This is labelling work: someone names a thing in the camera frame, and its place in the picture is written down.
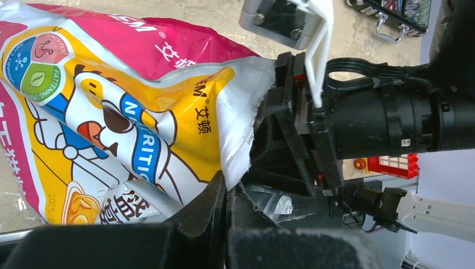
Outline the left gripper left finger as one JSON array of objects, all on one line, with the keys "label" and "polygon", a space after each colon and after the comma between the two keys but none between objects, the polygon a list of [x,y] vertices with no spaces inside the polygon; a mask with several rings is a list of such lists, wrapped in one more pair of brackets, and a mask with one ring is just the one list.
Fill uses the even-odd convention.
[{"label": "left gripper left finger", "polygon": [[160,224],[41,226],[24,231],[3,268],[223,268],[226,188],[218,171]]}]

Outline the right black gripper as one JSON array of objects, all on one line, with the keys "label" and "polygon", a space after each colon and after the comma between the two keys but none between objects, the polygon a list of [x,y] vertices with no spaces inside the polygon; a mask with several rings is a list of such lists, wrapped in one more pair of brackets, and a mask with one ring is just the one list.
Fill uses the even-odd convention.
[{"label": "right black gripper", "polygon": [[254,124],[246,184],[316,197],[338,196],[342,172],[324,108],[316,108],[304,65],[305,53],[280,54],[276,81],[262,100]]}]

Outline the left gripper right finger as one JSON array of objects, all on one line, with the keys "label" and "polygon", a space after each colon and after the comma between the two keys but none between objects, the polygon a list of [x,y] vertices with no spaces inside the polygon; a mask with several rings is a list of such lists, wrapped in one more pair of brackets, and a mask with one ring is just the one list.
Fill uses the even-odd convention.
[{"label": "left gripper right finger", "polygon": [[285,229],[236,186],[227,195],[227,268],[382,268],[373,242],[349,229]]}]

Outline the pet food bag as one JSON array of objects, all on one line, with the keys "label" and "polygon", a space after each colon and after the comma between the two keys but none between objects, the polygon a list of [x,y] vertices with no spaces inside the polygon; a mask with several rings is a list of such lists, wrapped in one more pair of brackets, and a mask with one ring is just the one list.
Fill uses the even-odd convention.
[{"label": "pet food bag", "polygon": [[1,4],[1,146],[53,225],[161,222],[250,168],[275,62],[214,30]]}]

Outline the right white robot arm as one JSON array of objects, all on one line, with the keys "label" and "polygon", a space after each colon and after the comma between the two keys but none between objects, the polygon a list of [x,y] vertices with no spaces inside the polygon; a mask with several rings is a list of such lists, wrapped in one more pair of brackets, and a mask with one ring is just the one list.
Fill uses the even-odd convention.
[{"label": "right white robot arm", "polygon": [[322,191],[393,232],[474,241],[472,205],[348,184],[340,167],[343,159],[474,148],[474,2],[447,1],[441,11],[429,64],[324,61],[319,101],[310,93],[310,51],[280,54],[244,183],[310,197]]}]

